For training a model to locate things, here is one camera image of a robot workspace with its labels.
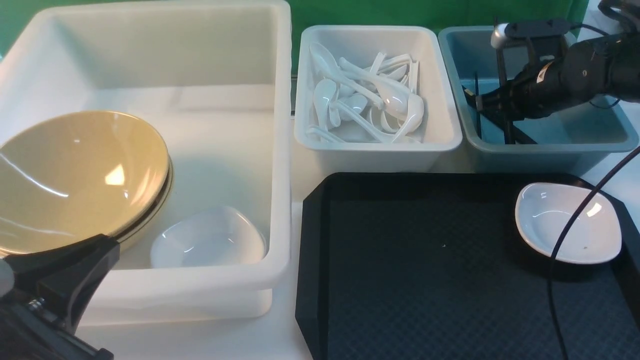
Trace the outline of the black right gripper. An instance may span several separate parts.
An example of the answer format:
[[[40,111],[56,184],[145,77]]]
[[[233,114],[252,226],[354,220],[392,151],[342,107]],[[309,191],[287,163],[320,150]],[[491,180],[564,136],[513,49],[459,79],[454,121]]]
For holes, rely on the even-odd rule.
[[[564,45],[571,30],[592,25],[566,19],[498,23],[490,44],[495,50],[524,47],[528,61],[508,80],[510,120],[541,119],[585,104],[608,92],[608,34]],[[490,110],[502,114],[502,88],[490,93]]]

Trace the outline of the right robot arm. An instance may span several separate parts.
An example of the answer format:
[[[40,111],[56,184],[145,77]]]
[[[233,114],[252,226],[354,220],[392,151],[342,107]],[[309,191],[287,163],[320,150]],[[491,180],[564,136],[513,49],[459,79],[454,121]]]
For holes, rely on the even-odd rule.
[[[598,9],[622,32],[564,46],[576,28],[596,27],[563,18],[499,23],[491,34],[496,50],[524,47],[528,62],[498,89],[478,95],[478,111],[496,111],[505,120],[542,119],[589,103],[597,96],[638,103],[640,96],[639,2],[602,0]]]

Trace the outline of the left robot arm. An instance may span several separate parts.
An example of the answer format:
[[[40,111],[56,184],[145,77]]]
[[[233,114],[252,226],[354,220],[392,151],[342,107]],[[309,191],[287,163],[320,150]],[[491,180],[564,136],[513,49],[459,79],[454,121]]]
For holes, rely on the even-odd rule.
[[[1,259],[3,360],[112,360],[76,336],[83,313],[121,257],[104,234],[67,246]]]

